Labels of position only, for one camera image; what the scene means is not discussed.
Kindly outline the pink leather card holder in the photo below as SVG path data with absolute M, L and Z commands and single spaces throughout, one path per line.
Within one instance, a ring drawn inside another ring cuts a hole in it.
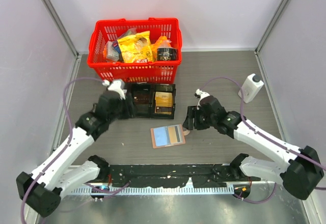
M 189 130 L 184 129 L 181 124 L 151 128 L 150 132 L 154 149 L 183 145 L 189 134 Z

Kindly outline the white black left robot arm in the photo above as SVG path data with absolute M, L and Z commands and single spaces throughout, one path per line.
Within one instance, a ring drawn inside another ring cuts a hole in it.
M 130 93 L 121 97 L 116 91 L 105 91 L 93 109 L 80 116 L 69 136 L 44 163 L 30 174 L 21 172 L 17 176 L 22 204 L 40 216 L 48 217 L 57 209 L 61 199 L 75 188 L 91 180 L 104 182 L 109 175 L 109 165 L 98 156 L 89 157 L 82 166 L 67 174 L 65 171 L 108 130 L 113 121 L 133 117 L 134 104 Z

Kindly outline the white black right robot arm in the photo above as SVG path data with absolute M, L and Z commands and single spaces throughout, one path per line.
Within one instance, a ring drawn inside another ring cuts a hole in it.
M 226 111 L 209 94 L 202 94 L 197 105 L 188 106 L 183 127 L 187 130 L 212 127 L 269 158 L 266 161 L 239 154 L 230 163 L 230 175 L 234 180 L 256 177 L 272 181 L 282 185 L 293 197 L 306 200 L 324 177 L 315 149 L 310 146 L 300 148 L 272 136 L 239 112 Z

